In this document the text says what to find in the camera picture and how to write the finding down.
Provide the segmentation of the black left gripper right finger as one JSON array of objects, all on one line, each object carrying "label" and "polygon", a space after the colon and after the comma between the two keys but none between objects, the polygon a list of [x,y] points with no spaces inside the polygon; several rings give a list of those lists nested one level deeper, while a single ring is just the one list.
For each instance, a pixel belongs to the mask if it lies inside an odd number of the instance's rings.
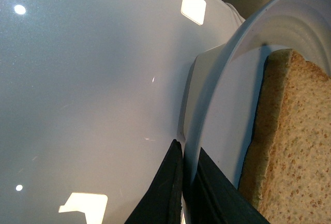
[{"label": "black left gripper right finger", "polygon": [[185,177],[186,223],[268,223],[204,149],[193,181]]}]

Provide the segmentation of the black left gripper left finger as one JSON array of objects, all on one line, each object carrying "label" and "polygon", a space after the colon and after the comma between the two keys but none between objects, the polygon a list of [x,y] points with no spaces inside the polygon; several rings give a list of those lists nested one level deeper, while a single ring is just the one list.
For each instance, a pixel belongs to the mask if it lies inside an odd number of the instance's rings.
[{"label": "black left gripper left finger", "polygon": [[125,223],[180,223],[182,187],[182,146],[173,140],[149,189]]}]

